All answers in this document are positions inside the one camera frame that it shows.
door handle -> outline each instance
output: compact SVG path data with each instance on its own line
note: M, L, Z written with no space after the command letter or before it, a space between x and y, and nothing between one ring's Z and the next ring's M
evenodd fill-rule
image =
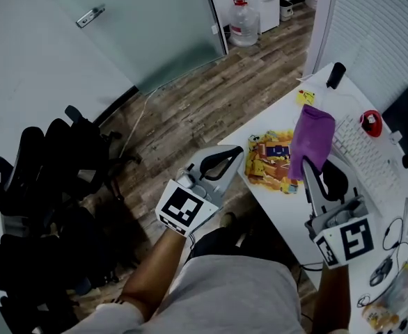
M95 8L92 8L91 10L89 10L85 15L83 15L82 17L80 17L77 21L76 21L76 25L79 28L84 28L87 24L89 24L91 21L93 21L97 16L99 16L101 13L103 13L105 11L105 5L99 5Z

forearm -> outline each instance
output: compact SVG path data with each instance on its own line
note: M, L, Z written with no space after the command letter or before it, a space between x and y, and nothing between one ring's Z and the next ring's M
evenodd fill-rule
M351 317L350 275L348 266L328 269L323 266L322 280L314 311L314 334L348 329Z
M167 229L125 283L120 299L133 303L145 320L151 318L170 287L185 240Z

yellow sticky note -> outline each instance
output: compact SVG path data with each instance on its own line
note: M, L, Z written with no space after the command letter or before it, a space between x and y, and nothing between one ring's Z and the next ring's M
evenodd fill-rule
M315 94L308 92L307 90L299 90L297 93L297 104L300 105L313 105L315 99Z

white desk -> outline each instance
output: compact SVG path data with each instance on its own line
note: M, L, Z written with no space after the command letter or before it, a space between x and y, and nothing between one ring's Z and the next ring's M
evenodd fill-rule
M301 106L295 102L297 91L300 89L310 90L315 93L315 106L329 112L336 120L340 120L347 113L359 115L366 110L375 109L363 93L347 78L343 77L336 90L327 89L326 81L331 73L333 65L330 64L320 70L317 74L307 79L297 88L272 104L269 108L258 114L256 117L241 126L238 130L222 140L219 144L239 145L244 148L245 156L248 154L248 137L252 134L264 134L268 130L294 129L301 112ZM400 146L391 145L388 140L389 128L385 125L384 133L374 142L381 150L390 154L397 165L397 170L402 180L404 194L399 199L395 199L393 213L386 214L385 217L375 216L377 229L375 250L368 255L357 258L350 264L350 288L352 302L352 316L350 322L350 332L352 334L374 333L368 323L362 319L362 309L356 304L359 297L369 293L371 299L381 294L397 274L396 261L393 268L384 282L376 287L370 287L370 276L385 257L391 253L383 250L382 238L389 223L397 216L403 216L405 208L405 197L408 197L408 170L402 167L402 149ZM321 262L320 255L315 244L308 237L308 230L304 223L309 219L311 205L306 200L303 186L299 186L297 194L285 195L278 191L269 191L260 185L251 184L244 175L244 163L240 166L238 173L251 190L257 201L260 203L272 223L280 232L295 257L300 264ZM367 201L371 210L373 206ZM394 244L399 236L398 225L392 228L386 239L386 246ZM402 264L408 256L406 246L400 247L399 262ZM320 284L320 272L306 272L316 288Z

